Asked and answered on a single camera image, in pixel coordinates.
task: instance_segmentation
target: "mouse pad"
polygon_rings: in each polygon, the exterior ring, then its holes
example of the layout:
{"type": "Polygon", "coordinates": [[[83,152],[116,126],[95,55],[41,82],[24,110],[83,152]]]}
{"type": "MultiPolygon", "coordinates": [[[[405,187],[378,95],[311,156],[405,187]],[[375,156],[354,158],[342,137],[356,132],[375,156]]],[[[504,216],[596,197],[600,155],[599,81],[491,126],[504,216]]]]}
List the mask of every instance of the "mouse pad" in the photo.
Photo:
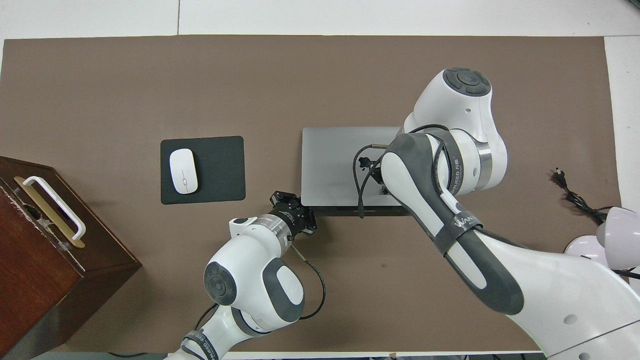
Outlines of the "mouse pad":
{"type": "Polygon", "coordinates": [[[242,136],[171,139],[160,143],[160,200],[163,204],[187,204],[244,200],[244,139],[242,136]],[[173,187],[169,155],[177,149],[193,152],[198,189],[181,194],[173,187]]]}

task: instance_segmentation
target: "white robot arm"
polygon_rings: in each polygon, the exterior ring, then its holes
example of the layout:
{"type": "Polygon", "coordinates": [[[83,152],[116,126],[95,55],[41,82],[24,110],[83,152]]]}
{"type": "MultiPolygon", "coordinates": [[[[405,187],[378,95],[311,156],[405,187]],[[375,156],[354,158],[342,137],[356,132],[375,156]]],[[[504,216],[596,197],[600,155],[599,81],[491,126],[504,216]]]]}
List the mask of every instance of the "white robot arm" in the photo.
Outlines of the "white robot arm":
{"type": "Polygon", "coordinates": [[[218,360],[235,344],[292,324],[302,315],[302,284],[280,257],[297,234],[312,234],[316,221],[291,193],[275,192],[271,203],[268,214],[229,222],[231,240],[204,272],[205,289],[218,307],[169,359],[218,360]]]}
{"type": "MultiPolygon", "coordinates": [[[[507,153],[479,72],[445,69],[427,86],[376,163],[387,190],[489,308],[507,315],[552,360],[640,359],[640,298],[595,261],[526,249],[492,234],[454,195],[504,177],[507,153]]],[[[302,285],[280,256],[313,213],[276,192],[274,209],[230,222],[232,239],[205,269],[219,307],[190,332],[172,360],[218,360],[236,343],[295,322],[302,285]]]]}
{"type": "Polygon", "coordinates": [[[478,72],[439,73],[381,158],[385,186],[472,292],[521,326],[549,359],[639,359],[640,298],[620,277],[595,261],[489,233],[453,196],[504,176],[491,95],[478,72]]]}

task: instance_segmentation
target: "wooden box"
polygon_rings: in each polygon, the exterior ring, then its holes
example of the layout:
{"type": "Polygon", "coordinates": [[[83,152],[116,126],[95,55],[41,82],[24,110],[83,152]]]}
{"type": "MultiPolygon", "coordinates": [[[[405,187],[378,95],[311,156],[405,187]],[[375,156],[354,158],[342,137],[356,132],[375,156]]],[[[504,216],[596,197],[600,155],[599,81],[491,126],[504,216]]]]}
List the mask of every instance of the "wooden box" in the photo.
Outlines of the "wooden box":
{"type": "Polygon", "coordinates": [[[140,266],[53,168],[0,156],[2,360],[67,341],[140,266]]]}

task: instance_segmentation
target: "white floor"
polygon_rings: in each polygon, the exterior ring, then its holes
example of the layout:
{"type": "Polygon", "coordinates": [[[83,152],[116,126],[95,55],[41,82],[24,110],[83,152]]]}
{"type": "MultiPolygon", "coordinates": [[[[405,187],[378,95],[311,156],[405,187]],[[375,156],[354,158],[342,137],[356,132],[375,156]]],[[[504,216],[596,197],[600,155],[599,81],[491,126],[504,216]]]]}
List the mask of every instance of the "white floor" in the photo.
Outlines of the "white floor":
{"type": "Polygon", "coordinates": [[[640,10],[626,0],[0,0],[0,40],[178,34],[605,36],[620,195],[640,211],[640,10]]]}

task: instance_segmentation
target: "silver laptop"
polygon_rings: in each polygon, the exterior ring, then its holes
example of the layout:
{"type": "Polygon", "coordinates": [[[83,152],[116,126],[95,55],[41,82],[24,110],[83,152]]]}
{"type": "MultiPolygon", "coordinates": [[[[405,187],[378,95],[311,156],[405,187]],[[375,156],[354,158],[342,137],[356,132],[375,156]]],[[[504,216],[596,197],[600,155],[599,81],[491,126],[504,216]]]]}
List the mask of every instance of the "silver laptop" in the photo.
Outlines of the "silver laptop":
{"type": "MultiPolygon", "coordinates": [[[[365,145],[388,144],[399,127],[305,127],[302,131],[302,204],[325,215],[354,215],[358,192],[353,180],[353,157],[365,145]]],[[[376,161],[383,149],[367,149],[361,157],[376,161]]],[[[368,171],[358,167],[362,184],[368,171]]],[[[363,193],[368,215],[404,213],[405,210],[382,185],[369,178],[363,193]]]]}

